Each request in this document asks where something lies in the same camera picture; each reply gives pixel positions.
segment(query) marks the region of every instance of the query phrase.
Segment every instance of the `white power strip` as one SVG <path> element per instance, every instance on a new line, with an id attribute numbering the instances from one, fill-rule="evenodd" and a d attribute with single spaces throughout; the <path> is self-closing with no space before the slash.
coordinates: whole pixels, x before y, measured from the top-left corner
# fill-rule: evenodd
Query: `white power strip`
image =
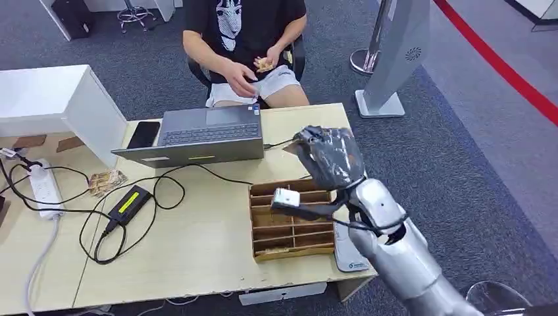
<path id="1" fill-rule="evenodd" d="M 51 165 L 45 159 L 38 160 L 42 167 L 34 165 L 31 166 L 31 172 L 29 174 L 29 180 L 31 181 L 31 187 L 33 188 L 33 194 L 37 201 L 47 202 L 47 203 L 60 203 L 62 197 L 60 196 L 60 190 L 58 190 L 58 185 L 56 184 L 56 179 L 51 169 L 45 170 L 45 168 Z M 63 204 L 42 204 L 37 203 L 37 208 L 39 209 L 64 209 Z M 39 214 L 43 219 L 53 219 L 55 215 L 62 215 L 62 211 L 40 211 Z"/>

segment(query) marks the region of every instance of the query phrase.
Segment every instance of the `graphic print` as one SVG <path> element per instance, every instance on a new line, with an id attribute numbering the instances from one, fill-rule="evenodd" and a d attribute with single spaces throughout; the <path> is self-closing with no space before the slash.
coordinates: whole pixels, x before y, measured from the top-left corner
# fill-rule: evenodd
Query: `graphic print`
<path id="1" fill-rule="evenodd" d="M 220 0 L 216 11 L 223 46 L 227 51 L 233 51 L 236 47 L 236 36 L 242 29 L 241 0 Z"/>

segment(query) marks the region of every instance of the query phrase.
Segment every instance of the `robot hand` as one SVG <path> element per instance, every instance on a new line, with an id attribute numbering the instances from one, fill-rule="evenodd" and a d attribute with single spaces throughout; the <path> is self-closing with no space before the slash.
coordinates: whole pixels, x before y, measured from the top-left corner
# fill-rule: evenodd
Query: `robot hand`
<path id="1" fill-rule="evenodd" d="M 298 192 L 277 189 L 273 209 L 312 220 L 331 217 L 346 205 L 351 241 L 411 315 L 481 315 L 442 275 L 426 239 L 388 189 L 366 179 L 361 152 L 348 129 L 308 126 L 293 140 L 315 182 L 323 190 L 337 190 L 337 199 L 309 207 L 300 204 Z"/>
<path id="2" fill-rule="evenodd" d="M 363 157 L 350 130 L 308 126 L 293 140 L 299 160 L 323 190 L 344 189 L 365 177 Z"/>

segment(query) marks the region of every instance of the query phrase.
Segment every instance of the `black cable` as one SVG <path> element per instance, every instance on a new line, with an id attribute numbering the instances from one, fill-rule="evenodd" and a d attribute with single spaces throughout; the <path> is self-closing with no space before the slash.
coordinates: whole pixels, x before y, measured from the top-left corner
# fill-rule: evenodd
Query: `black cable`
<path id="1" fill-rule="evenodd" d="M 26 176 L 24 176 L 23 178 L 17 180 L 16 182 L 14 182 L 14 185 L 18 184 L 19 182 L 22 182 L 23 180 L 25 180 L 25 179 L 27 179 L 27 178 L 29 178 L 29 174 L 26 175 Z M 3 189 L 0 191 L 0 196 L 2 195 L 2 193 L 6 192 L 7 190 L 10 190 L 10 189 L 11 189 L 10 186 L 7 186 L 6 188 L 3 188 Z"/>
<path id="2" fill-rule="evenodd" d="M 263 149 L 265 149 L 265 150 L 271 149 L 271 148 L 273 148 L 273 147 L 277 147 L 277 146 L 279 146 L 279 145 L 283 145 L 283 144 L 286 144 L 286 143 L 288 143 L 288 142 L 292 142 L 293 140 L 294 140 L 294 139 L 291 138 L 290 140 L 285 140 L 285 141 L 280 142 L 280 143 L 277 143 L 277 144 L 263 144 Z"/>
<path id="3" fill-rule="evenodd" d="M 29 201 L 33 201 L 33 202 L 35 202 L 35 203 L 41 203 L 41 204 L 58 205 L 58 204 L 62 204 L 62 203 L 68 202 L 68 201 L 72 201 L 72 200 L 74 200 L 74 199 L 76 199 L 76 198 L 78 198 L 78 197 L 84 195 L 85 193 L 87 193 L 87 192 L 89 191 L 89 189 L 83 191 L 82 193 L 78 194 L 77 196 L 74 196 L 74 197 L 72 197 L 72 198 L 70 198 L 70 199 L 66 199 L 66 200 L 64 200 L 64 201 L 62 201 L 62 202 L 60 202 L 60 203 L 45 203 L 45 202 L 39 202 L 39 201 L 36 201 L 36 200 L 34 200 L 34 199 L 32 199 L 32 198 L 30 198 L 30 197 L 28 197 L 28 196 L 25 196 L 24 194 L 22 194 L 21 192 L 19 192 L 19 190 L 17 190 L 17 188 L 15 187 L 15 184 L 17 184 L 17 183 L 19 183 L 19 182 L 25 180 L 25 179 L 28 178 L 29 176 L 26 176 L 26 177 L 24 177 L 23 179 L 18 180 L 17 182 L 13 182 L 12 175 L 13 175 L 13 171 L 15 170 L 15 168 L 20 167 L 20 168 L 25 169 L 25 166 L 24 166 L 24 165 L 21 165 L 21 164 L 17 164 L 17 165 L 13 166 L 13 167 L 10 169 L 10 172 L 6 172 L 6 169 L 5 169 L 5 167 L 4 167 L 4 164 L 3 164 L 2 161 L 0 160 L 0 170 L 1 170 L 2 174 L 3 174 L 3 176 L 6 178 L 6 181 L 7 181 L 7 183 L 8 183 L 8 188 L 11 188 L 11 189 L 12 189 L 12 191 L 14 192 L 14 194 L 16 194 L 16 196 L 18 196 L 18 197 L 23 201 L 24 205 L 25 205 L 28 209 L 30 209 L 30 210 L 32 210 L 32 211 L 62 211 L 62 212 L 65 212 L 65 213 L 86 213 L 86 214 L 88 214 L 88 216 L 87 216 L 87 218 L 86 218 L 86 220 L 85 220 L 85 222 L 84 222 L 84 224 L 83 224 L 83 226 L 82 226 L 82 229 L 81 229 L 81 231 L 80 231 L 80 235 L 79 235 L 79 244 L 80 244 L 80 247 L 81 247 L 82 251 L 87 255 L 87 257 L 90 258 L 91 260 L 95 261 L 96 263 L 100 264 L 100 265 L 106 265 L 106 264 L 109 264 L 109 263 L 113 262 L 114 260 L 116 260 L 117 258 L 119 258 L 121 255 L 124 255 L 126 252 L 128 252 L 130 249 L 132 249 L 134 246 L 136 246 L 140 241 L 142 241 L 142 240 L 145 238 L 145 236 L 147 236 L 147 233 L 151 230 L 151 227 L 153 226 L 153 224 L 154 224 L 154 222 L 155 222 L 155 219 L 156 219 L 156 216 L 157 216 L 157 208 L 158 208 L 158 207 L 160 207 L 161 209 L 174 209 L 175 207 L 177 207 L 178 205 L 180 205 L 180 204 L 182 203 L 182 201 L 184 200 L 184 198 L 185 198 L 185 196 L 186 196 L 186 189 L 184 188 L 183 185 L 181 185 L 181 183 L 179 183 L 179 181 L 177 181 L 176 179 L 174 179 L 174 178 L 168 176 L 168 174 L 170 174 L 170 173 L 172 173 L 172 172 L 174 172 L 174 171 L 177 171 L 177 170 L 186 168 L 186 167 L 190 167 L 190 166 L 196 166 L 196 167 L 202 168 L 202 169 L 206 170 L 207 172 L 211 173 L 212 175 L 214 175 L 215 177 L 217 177 L 217 178 L 219 178 L 219 179 L 221 179 L 221 180 L 227 181 L 227 182 L 252 185 L 252 183 L 250 183 L 250 182 L 240 181 L 240 180 L 232 180 L 232 179 L 229 179 L 229 178 L 225 178 L 225 177 L 223 177 L 223 176 L 220 176 L 220 175 L 216 174 L 215 172 L 209 170 L 208 168 L 206 168 L 206 167 L 204 167 L 204 166 L 202 166 L 202 165 L 198 165 L 198 164 L 189 164 L 189 165 L 185 165 L 185 166 L 181 166 L 181 167 L 176 167 L 176 168 L 174 168 L 174 169 L 171 169 L 171 170 L 169 170 L 169 171 L 166 171 L 165 173 L 163 173 L 163 174 L 160 175 L 160 176 L 153 176 L 153 177 L 149 177 L 149 178 L 141 178 L 141 179 L 136 180 L 136 181 L 134 181 L 134 182 L 132 182 L 132 183 L 129 183 L 129 184 L 126 184 L 126 185 L 124 185 L 124 186 L 120 186 L 120 187 L 117 187 L 117 188 L 115 188 L 115 189 L 112 189 L 110 192 L 108 192 L 107 194 L 105 194 L 105 196 L 103 196 L 103 197 L 95 204 L 95 207 L 94 207 L 93 209 L 90 209 L 90 210 L 85 210 L 85 209 L 57 209 L 57 208 L 39 209 L 39 208 L 36 208 L 36 207 L 32 207 L 32 206 L 29 204 Z M 89 178 L 87 177 L 86 174 L 82 173 L 81 171 L 77 171 L 77 170 L 75 170 L 75 169 L 67 168 L 67 167 L 50 167 L 49 169 L 64 169 L 64 170 L 68 170 L 68 171 L 72 171 L 72 172 L 81 174 L 82 176 L 85 177 L 86 183 L 87 183 L 87 184 L 89 183 Z M 100 248 L 101 248 L 101 244 L 103 243 L 103 240 L 104 240 L 104 239 L 108 236 L 108 234 L 109 234 L 109 232 L 107 232 L 107 230 L 105 229 L 105 231 L 103 231 L 103 233 L 101 234 L 99 240 L 97 241 L 97 244 L 95 245 L 95 249 L 94 249 L 94 251 L 93 251 L 93 254 L 91 254 L 91 253 L 86 249 L 86 247 L 85 247 L 85 245 L 84 245 L 84 243 L 83 243 L 83 234 L 84 234 L 84 231 L 85 231 L 85 227 L 87 226 L 87 223 L 88 223 L 89 220 L 91 219 L 91 216 L 92 216 L 93 214 L 97 214 L 97 215 L 99 215 L 99 216 L 105 217 L 107 220 L 109 220 L 109 223 L 111 223 L 111 220 L 113 220 L 108 214 L 103 213 L 103 212 L 100 212 L 100 211 L 97 211 L 97 208 L 101 205 L 101 203 L 102 203 L 103 201 L 105 201 L 107 197 L 109 197 L 112 193 L 114 193 L 114 192 L 117 191 L 117 190 L 121 190 L 121 189 L 127 188 L 127 187 L 129 187 L 129 186 L 133 186 L 134 184 L 137 184 L 137 183 L 142 182 L 142 181 L 154 180 L 154 179 L 157 179 L 157 181 L 155 181 L 155 184 L 153 185 L 153 200 L 155 201 L 155 206 L 154 206 L 154 210 L 153 210 L 153 218 L 151 219 L 151 222 L 149 223 L 149 226 L 147 227 L 147 229 L 145 230 L 145 232 L 144 232 L 144 233 L 138 238 L 138 240 L 136 240 L 132 245 L 130 245 L 129 247 L 127 247 L 127 248 L 124 249 L 124 245 L 125 245 L 125 243 L 126 243 L 126 227 L 125 227 L 124 225 L 122 225 L 121 223 L 116 222 L 116 224 L 117 224 L 120 228 L 122 228 L 122 239 L 121 239 L 121 241 L 120 241 L 120 244 L 119 244 L 119 246 L 118 246 L 118 249 L 117 249 L 116 253 L 115 253 L 112 257 L 110 257 L 110 258 L 108 258 L 108 259 L 100 259 L 100 258 L 99 258 L 99 250 L 100 250 Z M 179 201 L 178 201 L 177 203 L 175 203 L 174 205 L 171 205 L 171 206 L 163 206 L 163 205 L 161 205 L 161 204 L 159 203 L 159 200 L 157 199 L 157 196 L 156 196 L 157 185 L 159 184 L 159 182 L 160 182 L 162 179 L 169 179 L 169 180 L 173 181 L 173 182 L 174 182 L 176 185 L 178 185 L 178 186 L 180 187 L 180 189 L 182 190 L 182 196 L 180 197 Z"/>
<path id="4" fill-rule="evenodd" d="M 405 213 L 401 218 L 399 218 L 398 220 L 396 220 L 395 222 L 386 225 L 386 226 L 375 226 L 375 227 L 368 227 L 368 226 L 358 226 L 358 225 L 354 225 L 351 223 L 347 223 L 347 222 L 343 222 L 340 221 L 338 219 L 334 219 L 333 217 L 328 217 L 327 219 L 330 221 L 334 221 L 335 223 L 341 224 L 343 226 L 346 226 L 348 228 L 354 228 L 354 229 L 359 229 L 359 230 L 368 230 L 371 232 L 375 232 L 375 233 L 381 233 L 382 230 L 386 230 L 386 229 L 390 229 L 396 226 L 399 226 L 401 224 L 403 224 L 403 222 L 405 222 L 405 220 L 407 220 L 407 218 L 409 218 L 409 214 Z"/>

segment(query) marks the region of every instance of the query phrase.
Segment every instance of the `laptop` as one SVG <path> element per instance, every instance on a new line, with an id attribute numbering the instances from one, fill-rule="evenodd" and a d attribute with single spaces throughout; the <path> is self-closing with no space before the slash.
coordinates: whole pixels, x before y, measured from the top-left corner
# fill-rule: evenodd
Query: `laptop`
<path id="1" fill-rule="evenodd" d="M 261 159 L 260 108 L 255 104 L 168 111 L 157 146 L 111 152 L 153 168 Z"/>

